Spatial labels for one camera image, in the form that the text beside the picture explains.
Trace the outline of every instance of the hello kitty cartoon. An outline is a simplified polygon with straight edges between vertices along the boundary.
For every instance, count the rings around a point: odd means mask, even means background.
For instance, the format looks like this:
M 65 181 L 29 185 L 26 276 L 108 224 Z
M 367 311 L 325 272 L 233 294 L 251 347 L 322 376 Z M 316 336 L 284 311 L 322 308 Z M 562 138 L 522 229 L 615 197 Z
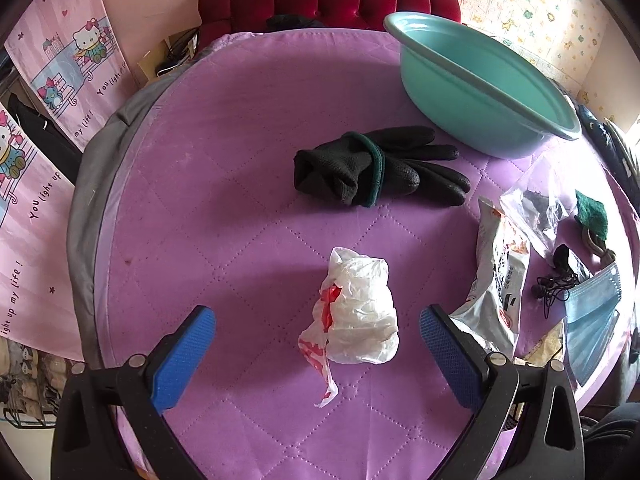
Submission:
M 103 59 L 107 58 L 107 48 L 102 43 L 100 27 L 98 21 L 92 18 L 86 25 L 74 32 L 74 40 L 78 47 L 77 58 L 84 60 L 84 63 L 93 61 L 94 63 L 100 63 Z
M 14 146 L 20 146 L 23 140 L 20 134 L 14 134 L 15 130 L 5 111 L 0 110 L 0 184 L 6 178 L 20 177 L 20 172 L 27 165 L 24 151 Z

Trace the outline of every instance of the green glove cuff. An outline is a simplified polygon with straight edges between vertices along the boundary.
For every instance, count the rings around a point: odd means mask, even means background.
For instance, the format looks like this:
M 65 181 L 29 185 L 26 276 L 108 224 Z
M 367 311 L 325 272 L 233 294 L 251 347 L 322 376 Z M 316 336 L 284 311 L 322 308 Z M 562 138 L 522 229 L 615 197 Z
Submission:
M 352 137 L 359 140 L 367 151 L 371 154 L 373 160 L 373 178 L 371 179 L 371 189 L 367 201 L 362 204 L 364 207 L 372 207 L 376 204 L 376 200 L 380 196 L 382 189 L 382 179 L 385 175 L 385 154 L 380 150 L 378 145 L 369 139 L 369 137 L 359 134 L 358 132 L 347 132 L 343 137 Z

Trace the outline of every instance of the blue gripper pad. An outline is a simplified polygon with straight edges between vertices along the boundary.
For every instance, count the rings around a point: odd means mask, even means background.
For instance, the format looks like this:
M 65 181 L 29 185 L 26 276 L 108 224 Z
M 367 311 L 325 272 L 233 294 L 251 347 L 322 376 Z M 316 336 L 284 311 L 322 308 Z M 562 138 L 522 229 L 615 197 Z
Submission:
M 151 402 L 158 413 L 178 403 L 215 334 L 216 316 L 201 305 L 175 332 L 177 340 L 151 377 Z
M 484 399 L 482 373 L 467 357 L 452 332 L 461 334 L 460 330 L 450 320 L 449 323 L 450 326 L 445 324 L 433 307 L 428 306 L 420 313 L 420 336 L 460 405 L 476 412 Z

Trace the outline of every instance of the black work glove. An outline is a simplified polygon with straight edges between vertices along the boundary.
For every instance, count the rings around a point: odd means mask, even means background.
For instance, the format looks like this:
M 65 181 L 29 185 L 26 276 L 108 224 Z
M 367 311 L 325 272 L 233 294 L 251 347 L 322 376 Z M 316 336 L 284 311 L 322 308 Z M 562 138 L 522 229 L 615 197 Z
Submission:
M 375 130 L 366 136 L 348 132 L 294 158 L 294 186 L 326 200 L 346 205 L 375 204 L 381 190 L 387 196 L 414 192 L 442 205 L 462 205 L 469 180 L 455 170 L 428 160 L 454 160 L 458 149 L 431 144 L 426 126 Z

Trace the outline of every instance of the clear plastic bag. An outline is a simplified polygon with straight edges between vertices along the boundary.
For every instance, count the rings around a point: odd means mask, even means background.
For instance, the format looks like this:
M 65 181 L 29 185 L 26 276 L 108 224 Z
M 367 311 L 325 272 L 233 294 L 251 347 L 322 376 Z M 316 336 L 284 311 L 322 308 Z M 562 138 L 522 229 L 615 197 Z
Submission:
M 551 262 L 558 223 L 576 207 L 575 171 L 560 153 L 549 150 L 500 197 L 500 206 L 535 251 Z
M 386 286 L 385 260 L 336 247 L 313 308 L 313 323 L 298 338 L 305 359 L 326 383 L 319 408 L 338 394 L 329 361 L 382 364 L 398 350 L 398 314 Z

